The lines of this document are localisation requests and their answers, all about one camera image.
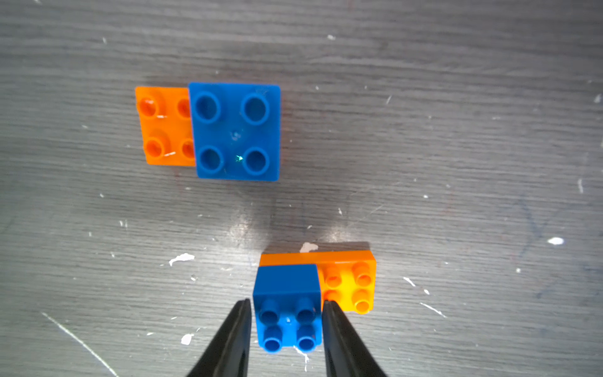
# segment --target stacked lego bricks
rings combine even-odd
[[[137,87],[136,107],[150,165],[196,166],[207,179],[279,179],[278,86]]]
[[[348,312],[373,309],[376,268],[369,250],[262,255],[253,290],[260,346],[269,353],[314,350],[325,300]]]

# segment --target blue brick top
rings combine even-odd
[[[297,346],[310,352],[322,343],[321,291],[314,264],[264,266],[253,288],[259,344],[269,353]]]
[[[280,169],[280,88],[189,85],[199,178],[276,181]]]

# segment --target orange 2x2 brick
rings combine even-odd
[[[377,261],[370,250],[352,252],[263,254],[261,266],[315,264],[325,300],[343,311],[366,314],[373,309]]]
[[[187,88],[136,88],[136,108],[149,165],[195,166],[189,103]]]

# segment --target blue lego brick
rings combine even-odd
[[[189,85],[199,178],[276,181],[280,170],[280,87]]]
[[[258,268],[253,306],[258,343],[268,353],[292,346],[310,352],[323,342],[320,281],[315,264]]]

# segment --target orange brick side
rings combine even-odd
[[[261,266],[315,264],[323,301],[343,311],[366,314],[373,309],[377,261],[370,250],[352,252],[263,254]]]
[[[136,109],[149,165],[195,166],[189,103],[187,88],[136,88]]]

